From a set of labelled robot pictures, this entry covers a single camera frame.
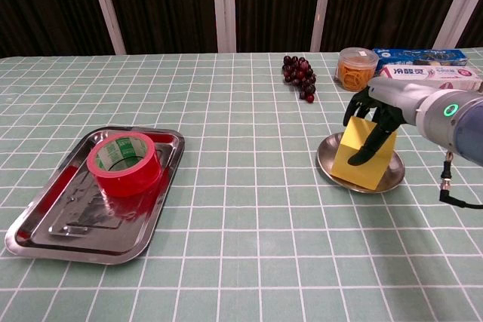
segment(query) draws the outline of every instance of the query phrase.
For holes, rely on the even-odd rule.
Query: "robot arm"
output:
[[[458,207],[483,209],[449,195],[453,153],[483,166],[483,97],[464,90],[437,90],[406,81],[376,77],[350,101],[344,115],[346,126],[358,110],[365,117],[376,108],[373,121],[377,126],[349,164],[369,161],[389,135],[401,124],[412,124],[422,136],[448,150],[441,174],[443,182],[439,200]]]

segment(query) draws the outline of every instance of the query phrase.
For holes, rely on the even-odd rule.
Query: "white box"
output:
[[[460,66],[387,64],[380,71],[380,75],[442,89],[479,90],[482,82],[474,69]]]

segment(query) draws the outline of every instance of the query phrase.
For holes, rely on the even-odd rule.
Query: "yellow cube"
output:
[[[339,149],[335,155],[331,175],[362,186],[366,189],[375,190],[379,181],[383,178],[387,166],[391,161],[395,144],[395,132],[385,141],[374,157],[359,166],[347,163],[368,138],[369,133],[376,126],[374,122],[359,117],[351,117],[346,131],[340,141]]]

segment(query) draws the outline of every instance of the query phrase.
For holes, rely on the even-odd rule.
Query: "plastic jar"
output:
[[[359,92],[373,77],[379,57],[365,48],[345,48],[339,55],[336,78],[346,90]]]

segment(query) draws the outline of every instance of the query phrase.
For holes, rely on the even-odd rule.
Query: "stainless steel tray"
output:
[[[342,135],[343,132],[330,135],[321,142],[317,150],[318,165],[329,179],[343,186],[344,188],[367,194],[387,192],[401,183],[405,177],[405,165],[399,155],[395,152],[392,153],[391,161],[389,162],[386,172],[383,174],[383,178],[381,181],[379,181],[379,184],[375,190],[366,189],[362,186],[352,184],[349,181],[332,176],[332,165],[334,165],[335,155],[337,154],[337,149],[339,148],[340,141],[342,140]]]
[[[122,131],[149,136],[162,166],[159,184],[129,198],[103,195],[89,173],[89,151]],[[19,256],[119,264],[138,256],[155,230],[184,150],[176,131],[141,127],[104,127],[85,136],[15,220],[5,245]]]

